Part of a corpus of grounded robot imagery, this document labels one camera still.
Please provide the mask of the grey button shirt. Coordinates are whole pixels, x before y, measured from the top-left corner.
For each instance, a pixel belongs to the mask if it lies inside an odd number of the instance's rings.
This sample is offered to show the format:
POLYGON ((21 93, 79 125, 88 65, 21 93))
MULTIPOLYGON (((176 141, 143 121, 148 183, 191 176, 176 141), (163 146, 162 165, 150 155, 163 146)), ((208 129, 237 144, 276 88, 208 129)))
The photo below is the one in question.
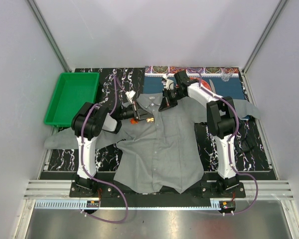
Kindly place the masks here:
POLYGON ((206 107, 186 97, 160 112, 161 94, 141 94, 138 102, 154 121, 122 122, 118 133, 101 131, 97 149, 116 144, 123 153, 114 179, 137 193, 155 193, 163 186, 182 193, 203 176, 194 125, 207 120, 206 107))

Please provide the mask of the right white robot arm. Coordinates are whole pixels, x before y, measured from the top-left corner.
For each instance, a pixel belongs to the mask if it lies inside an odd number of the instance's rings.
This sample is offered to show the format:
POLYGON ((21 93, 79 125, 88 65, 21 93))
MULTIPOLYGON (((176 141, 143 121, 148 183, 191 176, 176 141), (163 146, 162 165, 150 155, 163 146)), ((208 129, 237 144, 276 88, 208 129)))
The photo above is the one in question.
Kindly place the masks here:
POLYGON ((176 83, 162 77, 163 100, 159 110, 177 106, 180 99, 192 98, 206 108, 207 127, 215 138, 218 155, 218 179, 215 190, 221 197, 228 197, 239 185, 234 162, 234 139, 239 129, 239 119, 231 97, 222 97, 202 85, 201 80, 192 80, 186 71, 174 74, 176 83))

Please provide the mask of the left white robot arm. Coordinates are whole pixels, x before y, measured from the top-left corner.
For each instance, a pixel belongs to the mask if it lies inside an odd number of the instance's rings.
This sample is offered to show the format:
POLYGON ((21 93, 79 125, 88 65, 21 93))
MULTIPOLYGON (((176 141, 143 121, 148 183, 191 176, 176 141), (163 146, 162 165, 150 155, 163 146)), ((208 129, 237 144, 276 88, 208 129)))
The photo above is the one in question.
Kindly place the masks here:
POLYGON ((152 118, 153 115, 142 109, 136 101, 126 107, 120 106, 113 112, 100 104, 84 103, 71 123, 79 146, 79 167, 71 191, 82 192, 86 197, 93 197, 97 193, 95 150, 96 140, 102 131, 117 134, 123 120, 138 123, 152 118))

